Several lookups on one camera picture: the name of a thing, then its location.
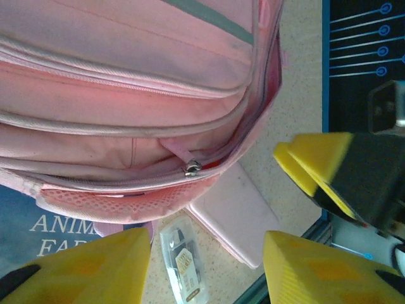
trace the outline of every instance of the table surface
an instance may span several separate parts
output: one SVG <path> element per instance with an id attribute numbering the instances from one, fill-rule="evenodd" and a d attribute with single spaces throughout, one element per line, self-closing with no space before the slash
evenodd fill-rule
<path id="1" fill-rule="evenodd" d="M 321 210 L 296 187 L 272 158 L 277 142 L 296 133 L 321 132 L 321 0 L 285 0 L 281 24 L 282 49 L 289 55 L 283 87 L 257 143 L 241 159 L 263 197 L 276 213 L 282 230 L 302 235 Z M 159 229 L 184 212 L 165 218 Z M 208 280 L 208 303 L 233 303 L 264 271 L 239 263 L 197 224 L 201 256 Z M 144 290 L 144 304 L 176 303 L 156 236 Z"/>

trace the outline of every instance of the plastic packaging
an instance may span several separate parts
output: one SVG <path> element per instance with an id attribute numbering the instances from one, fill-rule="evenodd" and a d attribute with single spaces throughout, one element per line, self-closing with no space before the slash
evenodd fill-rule
<path id="1" fill-rule="evenodd" d="M 160 232 L 163 258 L 177 304 L 205 304 L 208 289 L 191 219 L 180 217 Z"/>

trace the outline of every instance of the metal zipper slider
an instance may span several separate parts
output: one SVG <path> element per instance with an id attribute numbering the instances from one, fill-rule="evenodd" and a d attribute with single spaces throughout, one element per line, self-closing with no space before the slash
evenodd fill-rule
<path id="1" fill-rule="evenodd" d="M 197 172 L 202 169 L 202 165 L 195 159 L 192 159 L 187 163 L 187 166 L 183 169 L 185 176 L 196 176 Z"/>
<path id="2" fill-rule="evenodd" d="M 185 149 L 176 139 L 173 138 L 161 138 L 159 142 L 167 150 L 179 157 L 185 164 L 183 172 L 186 177 L 196 176 L 197 172 L 202 169 L 201 163 L 194 158 L 194 155 L 187 149 Z"/>

